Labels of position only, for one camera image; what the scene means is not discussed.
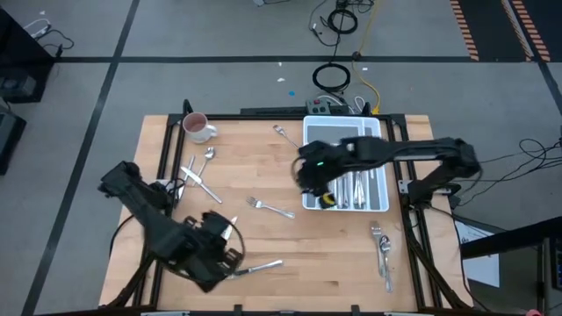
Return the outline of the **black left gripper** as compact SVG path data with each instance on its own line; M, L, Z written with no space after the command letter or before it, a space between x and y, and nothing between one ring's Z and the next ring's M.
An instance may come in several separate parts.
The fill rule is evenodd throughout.
M169 267L195 281L204 293L210 292L244 259L244 252L227 250L226 245L221 233L193 228L169 259Z

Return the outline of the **black desk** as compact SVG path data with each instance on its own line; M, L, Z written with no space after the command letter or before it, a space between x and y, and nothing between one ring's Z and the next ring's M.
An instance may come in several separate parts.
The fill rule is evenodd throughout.
M55 58L0 7L0 98L38 103Z
M537 260L546 264L540 269L537 302L547 316L562 308L562 302L547 306L548 287L562 292L562 216L466 242L460 246L460 254L463 259L473 259L535 246L539 247Z

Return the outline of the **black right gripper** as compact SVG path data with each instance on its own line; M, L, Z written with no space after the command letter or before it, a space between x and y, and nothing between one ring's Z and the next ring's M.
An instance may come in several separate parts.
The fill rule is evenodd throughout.
M355 144L352 139L339 143L315 140L297 149L298 157L292 162L292 179L302 194L316 197L316 191L326 191L319 197L321 209L336 206L328 183L356 170Z

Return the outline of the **silver fork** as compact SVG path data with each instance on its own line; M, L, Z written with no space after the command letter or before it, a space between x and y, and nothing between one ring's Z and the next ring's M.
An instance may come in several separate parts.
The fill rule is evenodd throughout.
M372 221L370 223L370 227L371 227L371 236L376 244L377 253L378 253L378 273L382 277L384 277L385 276L384 259L380 249L380 238L382 236L382 230L377 221Z
M282 215L282 216L284 216L288 219L294 219L295 218L295 214L293 212L287 212L287 211L275 208L273 206L266 205L261 200L258 200L254 197L248 197L247 202L248 202L249 205L251 205L252 207L257 208L257 209L267 209L267 210L273 211L273 212L275 212L279 215Z

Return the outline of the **white mug with text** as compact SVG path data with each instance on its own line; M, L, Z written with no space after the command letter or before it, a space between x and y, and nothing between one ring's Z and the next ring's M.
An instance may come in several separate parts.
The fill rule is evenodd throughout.
M205 143L218 135L215 126L209 123L208 117L201 112L187 114L182 121L182 128L194 143Z

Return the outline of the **black aluminium table frame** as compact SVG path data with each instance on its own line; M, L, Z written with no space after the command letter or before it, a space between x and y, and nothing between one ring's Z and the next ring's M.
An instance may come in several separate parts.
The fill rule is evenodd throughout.
M98 316L141 316L144 312L179 312L183 316L307 316L385 312L425 312L451 316L469 312L473 302L465 288L456 228L448 199L411 212L399 194L398 180L428 175L435 162L388 165L385 170L390 207L387 212L320 212L301 205L289 167L294 146L275 133L279 125L302 136L300 116L211 116L219 134L211 140L217 157L203 179L219 198L188 189L173 211L174 219L213 210L235 216L247 253L245 266L282 260L265 269L220 283L204 293L193 282L166 270L150 268L138 305L110 306L141 261L141 226L121 213L125 225L112 248ZM253 197L280 210L288 219L248 204ZM370 223L377 221L392 248L388 255L393 291L378 273L378 253Z

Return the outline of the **black equipment box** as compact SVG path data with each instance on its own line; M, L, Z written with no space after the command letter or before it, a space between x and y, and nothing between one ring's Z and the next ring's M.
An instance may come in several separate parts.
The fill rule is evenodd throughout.
M6 174L25 126L26 121L21 117L10 112L0 112L0 176Z

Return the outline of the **grey power strip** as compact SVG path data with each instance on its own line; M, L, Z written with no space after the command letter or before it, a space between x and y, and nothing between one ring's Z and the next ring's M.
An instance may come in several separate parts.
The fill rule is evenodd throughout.
M309 115L330 115L330 102L326 99L315 98L306 100L306 109Z

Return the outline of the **white cutlery tray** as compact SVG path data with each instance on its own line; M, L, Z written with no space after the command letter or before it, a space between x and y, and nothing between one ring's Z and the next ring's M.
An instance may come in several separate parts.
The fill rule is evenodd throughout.
M321 140L329 143L339 143L340 139L373 136L382 137L380 123L377 118L352 116L306 116L303 121L303 144ZM363 171L365 206L361 209L353 204L353 180L355 173L348 173L349 177L349 208L338 209L336 206L328 211L339 212L387 212L389 197L386 184L385 167ZM336 180L328 184L328 188L336 197Z

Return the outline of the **white paper sheet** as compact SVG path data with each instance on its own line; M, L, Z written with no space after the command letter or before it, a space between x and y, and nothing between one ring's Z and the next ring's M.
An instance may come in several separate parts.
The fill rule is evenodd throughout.
M460 221L455 221L455 226L462 244L493 235L491 232ZM464 259L463 264L465 274L470 280L496 288L500 287L500 257L497 254Z

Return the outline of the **black orange-edged floor mat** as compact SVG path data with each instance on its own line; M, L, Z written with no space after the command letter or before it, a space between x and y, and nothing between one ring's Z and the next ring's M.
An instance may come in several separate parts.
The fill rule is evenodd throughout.
M531 61L505 0L449 0L470 58L474 61Z
M538 58L562 62L562 0L510 1Z

